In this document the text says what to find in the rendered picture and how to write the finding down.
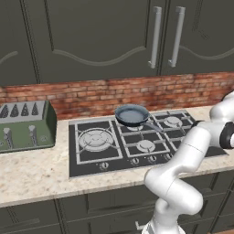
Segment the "green four-slot toaster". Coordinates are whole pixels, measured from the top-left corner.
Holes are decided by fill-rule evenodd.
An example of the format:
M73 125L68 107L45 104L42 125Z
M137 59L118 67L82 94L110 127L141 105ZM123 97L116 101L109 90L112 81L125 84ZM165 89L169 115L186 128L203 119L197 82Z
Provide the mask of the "green four-slot toaster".
M53 147L57 115L49 101L4 103L0 107L0 153Z

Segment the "dark green drawer front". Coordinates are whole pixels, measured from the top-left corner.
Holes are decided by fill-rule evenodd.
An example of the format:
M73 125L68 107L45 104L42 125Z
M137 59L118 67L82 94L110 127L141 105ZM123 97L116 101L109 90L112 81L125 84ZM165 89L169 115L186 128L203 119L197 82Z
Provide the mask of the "dark green drawer front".
M144 226L153 213L152 207L145 207L68 221L67 234L141 234L141 230L137 229L135 222Z
M153 204L156 196L145 186L129 186L81 196L64 197L61 199L66 211L80 208L81 211L102 211Z

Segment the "dark green base cupboard door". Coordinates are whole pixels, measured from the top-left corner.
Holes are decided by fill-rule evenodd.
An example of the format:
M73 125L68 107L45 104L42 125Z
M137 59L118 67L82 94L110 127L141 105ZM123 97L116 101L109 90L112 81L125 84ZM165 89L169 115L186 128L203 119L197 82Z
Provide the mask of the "dark green base cupboard door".
M0 208L0 234L62 234L55 202Z
M234 170L184 178L203 196L201 210L193 215L181 215L178 224L186 234L208 234L226 193L234 179Z

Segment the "dark blue frying pan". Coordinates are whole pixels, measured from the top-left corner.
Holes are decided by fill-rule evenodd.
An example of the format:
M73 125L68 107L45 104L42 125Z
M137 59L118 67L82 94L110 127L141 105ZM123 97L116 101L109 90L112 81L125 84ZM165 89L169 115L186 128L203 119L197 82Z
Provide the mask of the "dark blue frying pan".
M154 124L148 123L150 112L145 107L137 104L125 104L115 109L115 118L126 127L148 126L158 133L164 131Z

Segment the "black gas hob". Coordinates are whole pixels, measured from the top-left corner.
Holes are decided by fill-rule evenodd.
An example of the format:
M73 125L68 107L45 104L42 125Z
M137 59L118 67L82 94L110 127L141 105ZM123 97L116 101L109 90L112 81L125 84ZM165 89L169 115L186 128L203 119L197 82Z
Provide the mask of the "black gas hob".
M148 126L126 127L114 117L69 122L69 175L89 176L131 168L161 165L164 154L176 153L195 119L185 110L153 112L149 123L161 128L158 133ZM154 155L154 164L148 157ZM139 165L131 159L138 158ZM107 170L100 164L107 162Z

